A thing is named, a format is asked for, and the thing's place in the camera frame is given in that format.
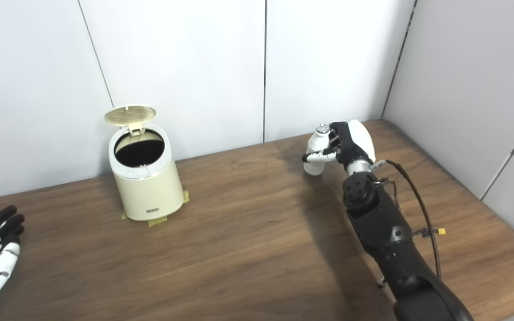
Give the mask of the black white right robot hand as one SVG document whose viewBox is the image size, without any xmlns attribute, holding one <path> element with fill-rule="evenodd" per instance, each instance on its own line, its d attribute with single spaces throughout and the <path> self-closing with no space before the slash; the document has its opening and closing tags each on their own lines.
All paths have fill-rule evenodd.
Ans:
<svg viewBox="0 0 514 321">
<path fill-rule="evenodd" d="M 373 139 L 359 120 L 321 123 L 309 138 L 302 161 L 312 176 L 323 173 L 330 162 L 343 165 L 348 175 L 370 172 L 376 162 Z"/>
</svg>

